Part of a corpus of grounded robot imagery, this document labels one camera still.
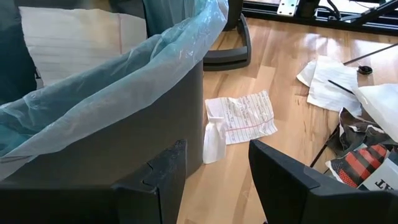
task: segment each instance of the red and black fabric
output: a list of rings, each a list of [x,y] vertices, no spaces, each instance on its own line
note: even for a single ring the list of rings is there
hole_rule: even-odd
[[[330,161],[330,165],[344,183],[358,187],[383,163],[386,155],[387,149],[378,144],[349,152]]]

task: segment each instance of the metal bracket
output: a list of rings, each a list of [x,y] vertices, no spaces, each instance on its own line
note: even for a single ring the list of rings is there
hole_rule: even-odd
[[[281,0],[277,14],[281,16],[293,17],[296,11],[297,0]]]

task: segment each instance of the white plastic bag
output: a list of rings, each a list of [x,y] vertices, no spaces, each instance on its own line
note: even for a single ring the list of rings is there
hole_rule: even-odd
[[[398,84],[363,86],[354,93],[373,120],[398,142]]]

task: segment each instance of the black plastic piece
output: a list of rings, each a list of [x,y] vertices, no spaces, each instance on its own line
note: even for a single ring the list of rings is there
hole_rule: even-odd
[[[373,72],[373,69],[369,66],[359,66],[358,67],[358,72],[361,75],[370,75]]]
[[[243,47],[228,50],[209,50],[203,58],[204,71],[223,71],[246,67],[251,61],[251,41],[248,25],[240,14],[237,30],[241,35]]]
[[[258,141],[249,162],[261,205],[275,223],[397,223],[398,191],[362,191]]]
[[[2,184],[0,223],[176,223],[186,148],[177,141],[113,185]]]

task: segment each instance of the black cable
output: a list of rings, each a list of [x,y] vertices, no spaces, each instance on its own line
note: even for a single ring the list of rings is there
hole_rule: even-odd
[[[366,58],[366,57],[368,57],[368,56],[370,56],[370,55],[374,55],[374,54],[376,54],[376,53],[382,52],[383,50],[390,49],[391,47],[395,47],[395,46],[397,46],[397,45],[398,45],[398,43],[392,44],[392,45],[390,45],[390,46],[388,46],[388,47],[384,47],[384,48],[382,48],[382,49],[373,51],[373,52],[368,53],[368,54],[366,54],[366,55],[362,55],[362,56],[360,56],[360,57],[357,57],[357,58],[354,58],[354,59],[349,60],[349,61],[347,61],[347,62],[344,62],[343,64],[344,64],[344,65],[351,64],[351,63],[353,63],[353,62],[356,62],[357,60],[361,60],[362,58]]]
[[[368,9],[371,9],[371,7],[367,7],[367,6],[364,6],[364,5],[362,5],[362,4],[360,4],[360,3],[358,3],[358,2],[356,2],[356,1],[354,1],[356,4],[359,4],[360,6],[362,6],[362,7],[365,7],[365,8],[368,8]]]
[[[340,11],[337,9],[337,7],[333,4],[333,2],[331,0],[327,0],[329,5],[333,8],[333,10],[336,13],[336,19],[340,20],[341,19],[341,15],[340,15]]]
[[[332,10],[331,8],[329,8],[327,6],[318,6],[317,9],[326,9],[327,11],[330,12],[330,14],[332,14],[337,19],[337,13],[334,10]]]

